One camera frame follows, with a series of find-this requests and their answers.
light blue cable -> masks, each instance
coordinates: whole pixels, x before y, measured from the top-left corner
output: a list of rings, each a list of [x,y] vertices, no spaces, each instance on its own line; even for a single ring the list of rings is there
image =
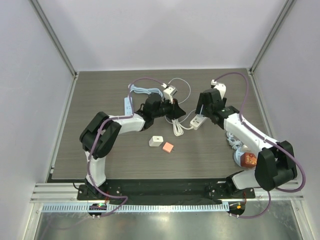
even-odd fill
[[[130,92],[134,92],[135,94],[152,94],[152,93],[156,93],[159,94],[161,97],[163,97],[163,93],[160,89],[158,88],[143,88],[143,87],[136,87],[134,84],[131,85],[131,89]]]

gray wood surface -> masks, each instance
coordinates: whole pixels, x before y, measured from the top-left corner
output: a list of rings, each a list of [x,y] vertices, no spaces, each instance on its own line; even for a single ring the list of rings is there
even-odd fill
[[[210,81],[221,74],[245,69],[187,69],[187,70],[139,70],[80,72],[75,85],[69,113],[64,127],[54,179],[83,179],[86,175],[86,156],[79,136],[99,111],[108,115],[124,114],[124,97],[128,84],[140,77],[152,77],[163,82],[183,78],[191,85],[189,99],[180,106],[187,114],[196,108],[199,93],[210,88]],[[221,79],[226,84],[227,105],[240,109],[246,84],[238,75]],[[177,87],[175,95],[182,101],[189,93],[188,86],[180,80],[171,83]],[[161,88],[156,82],[142,80],[138,87]],[[133,93],[133,105],[137,110],[147,95]],[[182,124],[189,126],[191,114]],[[263,122],[252,88],[244,108],[244,116],[263,132]],[[162,147],[149,147],[152,136],[163,136],[165,142],[174,145],[173,152],[166,153]],[[172,125],[158,118],[146,131],[119,135],[107,156],[105,173],[110,179],[150,178],[221,178],[241,170],[233,160],[234,151],[229,146],[226,133],[207,120],[198,130],[185,130],[175,136]]]

blue power strip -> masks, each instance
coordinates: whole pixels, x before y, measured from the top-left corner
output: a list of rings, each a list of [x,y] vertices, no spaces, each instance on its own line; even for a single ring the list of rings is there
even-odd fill
[[[129,97],[125,97],[124,98],[124,115],[129,116],[131,114],[132,114],[132,108],[130,105]]]

white cube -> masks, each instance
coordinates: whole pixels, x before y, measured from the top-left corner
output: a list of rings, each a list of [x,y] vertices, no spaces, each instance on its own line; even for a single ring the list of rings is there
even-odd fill
[[[150,147],[159,147],[164,142],[164,138],[162,136],[153,136],[149,140]]]

white panel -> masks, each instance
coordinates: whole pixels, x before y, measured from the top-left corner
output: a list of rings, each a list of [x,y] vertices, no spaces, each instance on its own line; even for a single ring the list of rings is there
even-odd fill
[[[78,71],[251,67],[285,0],[39,0]]]
[[[29,1],[0,3],[0,236],[21,239],[43,182],[72,76]]]
[[[296,1],[256,71],[275,137],[292,143],[306,171],[303,193],[314,223],[320,222],[319,9],[320,1]]]

